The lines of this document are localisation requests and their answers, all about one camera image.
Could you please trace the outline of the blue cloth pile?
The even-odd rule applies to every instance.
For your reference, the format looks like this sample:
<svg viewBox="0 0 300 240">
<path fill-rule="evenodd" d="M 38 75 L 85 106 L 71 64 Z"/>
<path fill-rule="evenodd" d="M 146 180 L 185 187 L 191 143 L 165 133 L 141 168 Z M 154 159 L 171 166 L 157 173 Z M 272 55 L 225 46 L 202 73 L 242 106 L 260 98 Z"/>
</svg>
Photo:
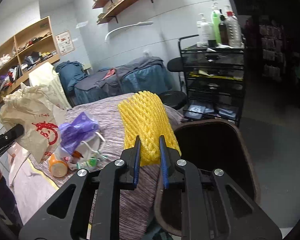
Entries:
<svg viewBox="0 0 300 240">
<path fill-rule="evenodd" d="M 82 67 L 78 61 L 62 62 L 55 67 L 66 96 L 74 95 L 75 85 L 88 76 Z"/>
</svg>

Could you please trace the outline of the black round stool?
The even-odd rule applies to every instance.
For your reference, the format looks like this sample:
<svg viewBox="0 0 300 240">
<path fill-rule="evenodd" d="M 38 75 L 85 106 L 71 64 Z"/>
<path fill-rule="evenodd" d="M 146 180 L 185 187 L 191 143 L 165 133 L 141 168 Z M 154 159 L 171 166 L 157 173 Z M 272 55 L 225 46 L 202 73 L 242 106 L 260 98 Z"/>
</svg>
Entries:
<svg viewBox="0 0 300 240">
<path fill-rule="evenodd" d="M 176 57 L 168 61 L 167 70 L 171 73 L 175 73 L 174 79 L 175 84 L 178 85 L 178 89 L 172 89 L 159 94 L 159 98 L 162 103 L 175 110 L 182 109 L 187 104 L 187 95 L 183 91 L 183 81 L 181 80 L 180 74 L 183 72 L 183 62 L 181 57 Z"/>
</svg>

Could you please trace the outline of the green clear plastic wrapper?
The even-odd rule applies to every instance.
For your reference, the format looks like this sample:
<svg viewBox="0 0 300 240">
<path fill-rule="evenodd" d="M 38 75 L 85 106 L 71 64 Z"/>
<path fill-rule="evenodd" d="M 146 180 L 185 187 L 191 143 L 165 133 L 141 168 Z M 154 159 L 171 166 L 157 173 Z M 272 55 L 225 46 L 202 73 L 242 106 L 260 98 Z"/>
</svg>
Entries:
<svg viewBox="0 0 300 240">
<path fill-rule="evenodd" d="M 79 161 L 77 164 L 76 164 L 76 168 L 78 170 L 80 169 L 86 169 L 88 170 L 89 172 L 93 172 L 94 170 L 97 169 L 97 166 L 98 164 L 101 162 L 101 161 L 104 161 L 104 160 L 107 160 L 107 157 L 105 156 L 99 156 L 99 157 L 95 157 L 95 156 L 91 156 L 89 159 L 87 160 L 83 160 L 83 161 Z"/>
</svg>

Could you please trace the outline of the wooden cubby shelf unit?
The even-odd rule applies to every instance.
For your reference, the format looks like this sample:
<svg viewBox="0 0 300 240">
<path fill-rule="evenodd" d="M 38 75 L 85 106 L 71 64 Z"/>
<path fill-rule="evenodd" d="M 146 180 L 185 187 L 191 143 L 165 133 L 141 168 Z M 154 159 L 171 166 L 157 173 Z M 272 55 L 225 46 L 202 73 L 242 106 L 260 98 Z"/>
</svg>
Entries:
<svg viewBox="0 0 300 240">
<path fill-rule="evenodd" d="M 13 35 L 0 46 L 0 78 L 8 78 L 8 83 L 0 87 L 0 103 L 27 81 L 32 71 L 59 60 L 49 16 Z"/>
</svg>

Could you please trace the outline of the dark brown bottle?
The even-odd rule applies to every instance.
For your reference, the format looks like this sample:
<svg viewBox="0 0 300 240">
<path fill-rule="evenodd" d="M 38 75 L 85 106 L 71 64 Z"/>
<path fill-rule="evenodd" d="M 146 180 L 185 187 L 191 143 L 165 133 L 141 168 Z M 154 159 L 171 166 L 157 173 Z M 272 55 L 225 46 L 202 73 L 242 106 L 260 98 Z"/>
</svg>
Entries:
<svg viewBox="0 0 300 240">
<path fill-rule="evenodd" d="M 219 22 L 218 27 L 219 27 L 220 37 L 221 37 L 221 44 L 228 45 L 229 38 L 228 38 L 228 31 L 227 31 L 224 15 L 220 15 L 220 22 Z"/>
</svg>

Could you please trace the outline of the cream cloth draped chair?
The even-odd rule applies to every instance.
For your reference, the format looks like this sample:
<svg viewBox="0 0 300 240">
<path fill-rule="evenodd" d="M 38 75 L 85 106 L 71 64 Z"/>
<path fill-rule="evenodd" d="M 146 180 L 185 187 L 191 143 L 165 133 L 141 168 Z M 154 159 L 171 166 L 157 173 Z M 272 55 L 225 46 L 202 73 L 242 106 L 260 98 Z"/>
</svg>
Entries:
<svg viewBox="0 0 300 240">
<path fill-rule="evenodd" d="M 39 66 L 29 74 L 29 81 L 31 86 L 48 85 L 53 88 L 54 93 L 65 108 L 71 108 L 68 102 L 64 89 L 62 87 L 58 73 L 54 66 L 46 62 Z"/>
</svg>

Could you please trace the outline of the wall poster red print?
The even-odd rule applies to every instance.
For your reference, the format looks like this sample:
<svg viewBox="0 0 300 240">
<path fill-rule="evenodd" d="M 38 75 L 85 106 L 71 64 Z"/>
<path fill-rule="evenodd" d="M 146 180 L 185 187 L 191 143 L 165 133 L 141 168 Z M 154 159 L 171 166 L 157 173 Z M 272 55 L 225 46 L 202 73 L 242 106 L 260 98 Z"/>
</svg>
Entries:
<svg viewBox="0 0 300 240">
<path fill-rule="evenodd" d="M 70 31 L 64 31 L 55 36 L 58 50 L 61 56 L 64 56 L 75 50 Z"/>
</svg>

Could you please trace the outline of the yellow foam fruit net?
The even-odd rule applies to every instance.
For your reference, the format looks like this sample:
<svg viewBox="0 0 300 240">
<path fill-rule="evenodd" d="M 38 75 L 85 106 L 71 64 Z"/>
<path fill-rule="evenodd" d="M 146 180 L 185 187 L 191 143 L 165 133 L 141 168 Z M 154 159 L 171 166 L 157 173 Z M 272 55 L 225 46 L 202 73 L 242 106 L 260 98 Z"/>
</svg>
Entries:
<svg viewBox="0 0 300 240">
<path fill-rule="evenodd" d="M 169 148 L 180 150 L 164 104 L 157 94 L 140 91 L 118 104 L 125 131 L 124 147 L 131 148 L 136 137 L 141 141 L 140 165 L 160 163 L 159 137 Z"/>
</svg>

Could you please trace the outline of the cream paper bag red print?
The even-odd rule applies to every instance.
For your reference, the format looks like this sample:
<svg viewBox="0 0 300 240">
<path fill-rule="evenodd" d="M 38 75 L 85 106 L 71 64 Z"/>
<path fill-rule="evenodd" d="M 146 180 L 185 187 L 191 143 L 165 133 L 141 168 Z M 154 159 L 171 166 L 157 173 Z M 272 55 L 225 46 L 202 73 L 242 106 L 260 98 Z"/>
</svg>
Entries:
<svg viewBox="0 0 300 240">
<path fill-rule="evenodd" d="M 38 163 L 44 162 L 61 143 L 58 127 L 66 109 L 51 85 L 26 86 L 3 98 L 0 122 L 6 129 L 17 124 L 24 133 L 17 143 L 28 150 Z"/>
</svg>

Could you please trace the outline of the pink polka dot blanket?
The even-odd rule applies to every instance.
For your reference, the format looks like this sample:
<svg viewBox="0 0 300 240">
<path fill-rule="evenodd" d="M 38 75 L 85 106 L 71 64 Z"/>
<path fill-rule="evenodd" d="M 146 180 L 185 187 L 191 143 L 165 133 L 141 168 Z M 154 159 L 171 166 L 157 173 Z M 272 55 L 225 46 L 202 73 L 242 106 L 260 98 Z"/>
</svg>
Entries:
<svg viewBox="0 0 300 240">
<path fill-rule="evenodd" d="M 40 174 L 29 160 L 29 152 L 18 143 L 13 144 L 7 153 L 10 166 L 8 185 L 14 194 L 21 221 L 25 224 L 39 209 Z"/>
</svg>

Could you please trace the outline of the red cloth on bed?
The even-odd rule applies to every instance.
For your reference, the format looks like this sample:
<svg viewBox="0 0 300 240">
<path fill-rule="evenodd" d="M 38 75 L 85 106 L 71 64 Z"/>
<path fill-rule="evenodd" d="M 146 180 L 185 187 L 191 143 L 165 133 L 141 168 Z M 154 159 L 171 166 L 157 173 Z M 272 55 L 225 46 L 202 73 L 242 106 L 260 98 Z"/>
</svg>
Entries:
<svg viewBox="0 0 300 240">
<path fill-rule="evenodd" d="M 106 75 L 104 76 L 104 80 L 115 75 L 116 73 L 116 69 L 115 68 L 111 68 L 110 70 L 108 70 L 108 72 L 106 73 Z"/>
</svg>

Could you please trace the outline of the white pump bottle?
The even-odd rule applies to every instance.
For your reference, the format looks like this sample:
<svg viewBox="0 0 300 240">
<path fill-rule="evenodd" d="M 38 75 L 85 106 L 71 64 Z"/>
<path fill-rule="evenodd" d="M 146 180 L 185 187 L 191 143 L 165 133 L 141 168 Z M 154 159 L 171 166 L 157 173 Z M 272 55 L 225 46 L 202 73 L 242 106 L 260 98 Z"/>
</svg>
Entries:
<svg viewBox="0 0 300 240">
<path fill-rule="evenodd" d="M 197 21 L 197 30 L 199 35 L 199 41 L 197 42 L 198 47 L 207 47 L 210 40 L 210 24 L 206 21 L 203 13 L 200 13 L 200 21 Z"/>
</svg>

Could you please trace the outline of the blue grey massage bed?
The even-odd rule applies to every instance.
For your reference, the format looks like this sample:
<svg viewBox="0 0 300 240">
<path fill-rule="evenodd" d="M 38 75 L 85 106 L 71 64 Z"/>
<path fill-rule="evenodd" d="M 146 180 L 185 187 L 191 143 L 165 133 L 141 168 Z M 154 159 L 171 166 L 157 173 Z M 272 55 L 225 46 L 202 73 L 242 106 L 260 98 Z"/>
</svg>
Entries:
<svg viewBox="0 0 300 240">
<path fill-rule="evenodd" d="M 115 75 L 105 80 L 103 78 L 109 69 L 79 81 L 74 87 L 76 102 L 82 105 L 144 90 L 161 94 L 173 88 L 170 74 L 159 57 L 140 57 L 115 69 Z"/>
</svg>

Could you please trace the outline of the purple plastic bag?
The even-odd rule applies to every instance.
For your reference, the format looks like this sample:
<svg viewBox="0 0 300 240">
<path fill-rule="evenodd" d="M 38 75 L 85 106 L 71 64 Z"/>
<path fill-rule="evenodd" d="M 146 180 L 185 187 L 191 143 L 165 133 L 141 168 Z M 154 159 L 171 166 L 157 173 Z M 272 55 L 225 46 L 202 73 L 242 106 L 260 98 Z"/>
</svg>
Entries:
<svg viewBox="0 0 300 240">
<path fill-rule="evenodd" d="M 65 152 L 72 153 L 81 141 L 89 139 L 99 130 L 98 121 L 86 112 L 80 113 L 73 122 L 65 122 L 59 126 L 61 132 L 61 147 Z"/>
</svg>

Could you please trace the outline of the green pump bottle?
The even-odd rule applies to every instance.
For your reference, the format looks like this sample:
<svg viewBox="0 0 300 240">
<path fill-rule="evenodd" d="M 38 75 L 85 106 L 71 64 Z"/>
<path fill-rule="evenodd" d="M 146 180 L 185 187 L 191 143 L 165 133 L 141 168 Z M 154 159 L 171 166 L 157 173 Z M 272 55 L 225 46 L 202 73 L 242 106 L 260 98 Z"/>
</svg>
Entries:
<svg viewBox="0 0 300 240">
<path fill-rule="evenodd" d="M 218 9 L 217 2 L 213 2 L 211 6 L 211 21 L 213 25 L 213 30 L 215 32 L 215 38 L 217 43 L 221 43 L 221 36 L 219 31 L 219 24 L 220 24 L 220 10 Z"/>
</svg>

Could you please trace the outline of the white plastic bag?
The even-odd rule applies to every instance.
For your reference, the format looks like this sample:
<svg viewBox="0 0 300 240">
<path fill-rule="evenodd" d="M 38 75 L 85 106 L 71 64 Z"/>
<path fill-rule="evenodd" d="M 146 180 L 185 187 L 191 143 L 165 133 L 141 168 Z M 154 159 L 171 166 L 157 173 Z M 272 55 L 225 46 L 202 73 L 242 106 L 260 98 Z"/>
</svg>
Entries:
<svg viewBox="0 0 300 240">
<path fill-rule="evenodd" d="M 68 168 L 74 171 L 77 170 L 76 164 L 79 161 L 87 160 L 91 156 L 99 157 L 105 156 L 103 152 L 103 148 L 106 144 L 106 139 L 101 135 L 100 132 L 95 132 L 90 138 L 82 140 L 79 143 L 79 146 L 76 148 L 74 153 L 79 153 L 79 157 L 70 157 L 69 160 L 66 162 Z"/>
</svg>

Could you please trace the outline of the purple striped bed cover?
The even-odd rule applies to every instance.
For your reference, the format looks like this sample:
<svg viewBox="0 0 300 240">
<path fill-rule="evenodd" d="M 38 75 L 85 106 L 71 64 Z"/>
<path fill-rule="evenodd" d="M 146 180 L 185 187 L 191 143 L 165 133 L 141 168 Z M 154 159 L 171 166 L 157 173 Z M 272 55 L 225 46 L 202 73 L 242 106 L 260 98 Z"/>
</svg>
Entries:
<svg viewBox="0 0 300 240">
<path fill-rule="evenodd" d="M 103 143 L 102 153 L 106 156 L 94 172 L 85 176 L 74 173 L 52 197 L 30 218 L 22 228 L 19 239 L 85 239 L 92 226 L 93 199 L 96 184 L 92 177 L 106 165 L 120 158 L 124 149 L 124 128 L 118 104 L 131 97 L 123 94 L 80 105 L 71 110 L 67 120 L 83 111 L 93 115 L 100 124 Z M 160 167 L 158 165 L 140 168 L 138 187 L 133 191 L 120 193 L 120 220 L 113 228 L 119 235 L 116 239 L 142 239 L 157 191 Z"/>
</svg>

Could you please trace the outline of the clear ribbed plastic bottle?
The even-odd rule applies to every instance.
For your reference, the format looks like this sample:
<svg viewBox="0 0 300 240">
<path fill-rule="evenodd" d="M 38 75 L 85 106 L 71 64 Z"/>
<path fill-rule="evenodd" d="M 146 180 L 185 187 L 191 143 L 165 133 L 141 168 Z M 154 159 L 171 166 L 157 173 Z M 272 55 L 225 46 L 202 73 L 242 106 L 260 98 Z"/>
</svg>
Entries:
<svg viewBox="0 0 300 240">
<path fill-rule="evenodd" d="M 229 46 L 240 47 L 242 43 L 242 37 L 238 20 L 232 11 L 227 11 L 226 14 L 227 18 L 225 19 L 225 22 L 228 32 Z"/>
</svg>

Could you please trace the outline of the white orange plastic bottle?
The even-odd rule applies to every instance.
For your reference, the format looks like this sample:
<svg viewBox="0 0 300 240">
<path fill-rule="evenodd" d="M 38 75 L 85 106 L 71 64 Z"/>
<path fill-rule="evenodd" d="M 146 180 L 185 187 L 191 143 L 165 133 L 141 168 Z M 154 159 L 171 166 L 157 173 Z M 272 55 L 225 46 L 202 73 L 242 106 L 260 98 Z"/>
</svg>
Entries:
<svg viewBox="0 0 300 240">
<path fill-rule="evenodd" d="M 56 155 L 53 153 L 48 161 L 49 171 L 56 178 L 62 178 L 66 176 L 68 172 L 68 166 L 66 162 L 56 158 Z"/>
</svg>

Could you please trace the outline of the black metal trolley rack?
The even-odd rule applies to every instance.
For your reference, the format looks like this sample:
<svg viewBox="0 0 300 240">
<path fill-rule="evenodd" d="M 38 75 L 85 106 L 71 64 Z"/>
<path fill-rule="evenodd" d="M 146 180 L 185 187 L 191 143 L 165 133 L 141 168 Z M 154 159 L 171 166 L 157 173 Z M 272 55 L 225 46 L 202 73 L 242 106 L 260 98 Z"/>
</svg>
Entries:
<svg viewBox="0 0 300 240">
<path fill-rule="evenodd" d="M 187 95 L 184 116 L 192 121 L 224 119 L 238 126 L 245 97 L 244 45 L 182 45 L 194 38 L 191 35 L 178 40 Z"/>
</svg>

